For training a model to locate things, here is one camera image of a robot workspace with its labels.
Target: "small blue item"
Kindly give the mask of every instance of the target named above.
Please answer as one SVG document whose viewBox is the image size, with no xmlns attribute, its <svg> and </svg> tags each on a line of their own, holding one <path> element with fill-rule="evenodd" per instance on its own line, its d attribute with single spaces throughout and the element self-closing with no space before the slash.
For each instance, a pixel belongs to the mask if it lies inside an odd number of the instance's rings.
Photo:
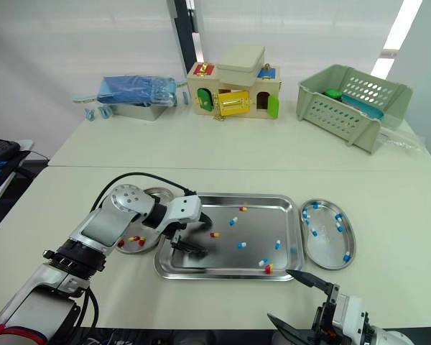
<svg viewBox="0 0 431 345">
<path fill-rule="evenodd" d="M 270 77 L 270 79 L 274 79 L 276 77 L 276 68 L 270 68 L 269 70 L 262 68 L 257 75 L 257 78 L 262 77 Z"/>
<path fill-rule="evenodd" d="M 108 119 L 113 114 L 109 106 L 99 106 L 98 110 L 103 119 Z"/>
<path fill-rule="evenodd" d="M 94 109 L 85 109 L 85 119 L 94 121 Z"/>
</svg>

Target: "white wall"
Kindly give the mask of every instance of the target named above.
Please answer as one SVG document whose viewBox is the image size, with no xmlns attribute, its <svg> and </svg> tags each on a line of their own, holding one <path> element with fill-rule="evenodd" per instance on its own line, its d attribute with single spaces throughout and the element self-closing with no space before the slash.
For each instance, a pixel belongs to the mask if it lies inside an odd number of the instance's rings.
<svg viewBox="0 0 431 345">
<path fill-rule="evenodd" d="M 423 0 L 387 79 L 413 88 L 406 119 L 431 152 L 431 0 Z"/>
<path fill-rule="evenodd" d="M 281 97 L 295 100 L 299 81 L 332 64 L 370 73 L 401 0 L 195 1 L 205 61 L 240 42 L 265 46 L 281 68 Z"/>
<path fill-rule="evenodd" d="M 184 78 L 165 0 L 0 0 L 0 138 L 52 156 L 103 75 Z"/>
</svg>

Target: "white table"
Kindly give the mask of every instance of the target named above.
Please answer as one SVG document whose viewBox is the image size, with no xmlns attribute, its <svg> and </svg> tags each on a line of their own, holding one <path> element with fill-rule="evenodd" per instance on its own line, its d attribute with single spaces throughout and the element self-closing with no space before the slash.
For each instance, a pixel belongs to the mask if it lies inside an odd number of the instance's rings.
<svg viewBox="0 0 431 345">
<path fill-rule="evenodd" d="M 412 132 L 406 122 L 400 129 Z M 84 121 L 50 166 L 431 172 L 431 155 L 390 146 L 370 155 L 348 147 L 339 137 L 298 121 L 293 104 L 285 101 L 278 120 L 219 122 L 181 105 L 156 121 L 123 116 Z"/>
<path fill-rule="evenodd" d="M 49 167 L 0 224 L 0 309 L 89 212 L 107 182 L 127 168 Z M 305 270 L 363 298 L 380 327 L 431 326 L 431 173 L 146 169 L 200 192 L 281 193 L 297 205 L 324 198 L 351 220 L 358 251 L 353 264 L 331 272 Z M 164 185 L 124 179 L 141 188 Z M 307 328 L 323 293 L 295 281 L 166 280 L 154 251 L 114 251 L 92 279 L 100 327 L 273 328 L 267 312 Z"/>
<path fill-rule="evenodd" d="M 26 140 L 17 140 L 16 141 L 19 146 L 21 147 L 19 149 L 19 151 L 26 151 L 26 150 L 30 150 L 33 146 L 34 146 L 34 142 L 33 140 L 30 139 L 26 139 Z M 24 158 L 20 163 L 19 166 L 22 165 L 22 163 L 26 160 L 26 158 Z M 3 193 L 5 193 L 5 190 L 8 188 L 9 184 L 11 183 L 11 181 L 13 181 L 14 176 L 16 176 L 15 172 L 12 172 L 11 174 L 9 174 L 9 176 L 6 178 L 6 180 L 1 184 L 0 186 L 0 198 L 3 195 Z"/>
</svg>

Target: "wooden toy house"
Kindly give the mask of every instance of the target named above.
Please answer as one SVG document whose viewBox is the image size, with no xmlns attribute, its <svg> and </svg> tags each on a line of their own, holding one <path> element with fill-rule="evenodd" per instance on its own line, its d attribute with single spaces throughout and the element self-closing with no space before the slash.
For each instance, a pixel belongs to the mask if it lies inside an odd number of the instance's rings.
<svg viewBox="0 0 431 345">
<path fill-rule="evenodd" d="M 187 75 L 197 114 L 275 119 L 279 111 L 279 67 L 264 63 L 265 48 L 240 45 L 218 63 L 195 63 Z"/>
</svg>

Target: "blue object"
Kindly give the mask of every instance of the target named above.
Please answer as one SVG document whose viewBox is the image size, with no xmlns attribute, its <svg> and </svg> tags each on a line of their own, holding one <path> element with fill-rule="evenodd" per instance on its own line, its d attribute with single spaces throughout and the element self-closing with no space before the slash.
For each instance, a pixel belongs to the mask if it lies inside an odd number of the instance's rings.
<svg viewBox="0 0 431 345">
<path fill-rule="evenodd" d="M 113 112 L 110 109 L 110 106 L 99 106 L 98 110 L 104 119 L 108 119 L 110 116 L 113 115 Z"/>
<path fill-rule="evenodd" d="M 85 119 L 94 121 L 94 109 L 85 109 Z"/>
<path fill-rule="evenodd" d="M 103 77 L 97 100 L 104 104 L 173 106 L 175 90 L 173 78 L 140 75 Z"/>
<path fill-rule="evenodd" d="M 271 79 L 276 78 L 276 68 L 270 68 L 269 70 L 261 69 L 259 74 L 257 75 L 257 78 L 261 77 L 270 77 Z"/>
<path fill-rule="evenodd" d="M 342 102 L 359 111 L 362 111 L 370 119 L 381 119 L 384 116 L 383 111 L 380 109 L 377 109 L 374 106 L 369 106 L 368 104 L 365 104 L 364 102 L 361 102 L 356 98 L 347 96 L 345 94 L 342 95 Z"/>
</svg>

